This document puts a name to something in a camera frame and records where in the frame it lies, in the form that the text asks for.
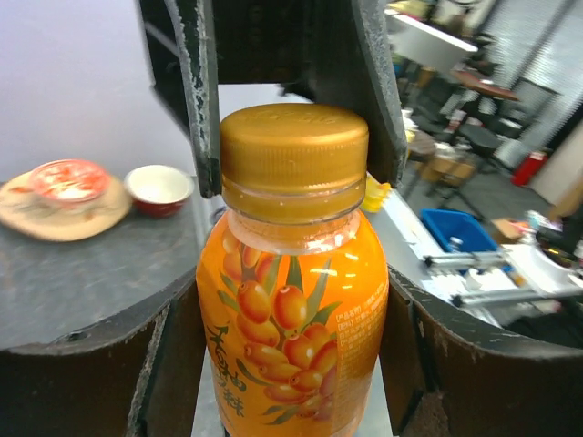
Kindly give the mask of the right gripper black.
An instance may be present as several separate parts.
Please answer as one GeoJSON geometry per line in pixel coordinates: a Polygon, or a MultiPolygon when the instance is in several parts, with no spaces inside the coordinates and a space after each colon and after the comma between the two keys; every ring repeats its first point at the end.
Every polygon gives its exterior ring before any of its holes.
{"type": "Polygon", "coordinates": [[[276,84],[285,94],[352,110],[369,127],[368,171],[380,182],[400,181],[406,140],[380,2],[137,6],[153,91],[189,139],[202,197],[221,190],[219,83],[276,84]]]}

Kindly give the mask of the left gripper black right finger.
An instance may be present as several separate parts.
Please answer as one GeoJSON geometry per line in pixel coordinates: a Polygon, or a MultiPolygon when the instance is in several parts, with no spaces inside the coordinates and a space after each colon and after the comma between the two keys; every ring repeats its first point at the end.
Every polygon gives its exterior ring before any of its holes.
{"type": "Polygon", "coordinates": [[[579,436],[582,352],[487,324],[389,270],[380,362],[400,436],[579,436]]]}

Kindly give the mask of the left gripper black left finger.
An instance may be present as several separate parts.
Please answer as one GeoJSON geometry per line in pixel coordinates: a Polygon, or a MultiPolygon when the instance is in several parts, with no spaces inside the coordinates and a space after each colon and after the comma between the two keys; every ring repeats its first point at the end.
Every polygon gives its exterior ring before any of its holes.
{"type": "Polygon", "coordinates": [[[205,350],[194,270],[51,343],[1,351],[4,436],[188,436],[205,350]]]}

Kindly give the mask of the gold bottle cap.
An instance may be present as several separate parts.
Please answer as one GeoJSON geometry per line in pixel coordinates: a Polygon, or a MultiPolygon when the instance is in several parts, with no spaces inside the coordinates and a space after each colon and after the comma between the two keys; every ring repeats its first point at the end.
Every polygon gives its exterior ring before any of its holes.
{"type": "Polygon", "coordinates": [[[220,124],[222,196],[253,219],[327,220],[363,201],[369,129],[339,107],[248,107],[220,124]]]}

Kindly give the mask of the orange juice bottle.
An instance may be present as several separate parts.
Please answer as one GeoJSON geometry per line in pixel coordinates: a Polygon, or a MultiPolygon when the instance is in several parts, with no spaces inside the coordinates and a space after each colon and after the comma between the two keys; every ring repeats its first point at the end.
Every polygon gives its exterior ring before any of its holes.
{"type": "Polygon", "coordinates": [[[354,435],[389,291],[384,250],[361,204],[299,224],[226,206],[196,275],[226,433],[354,435]]]}

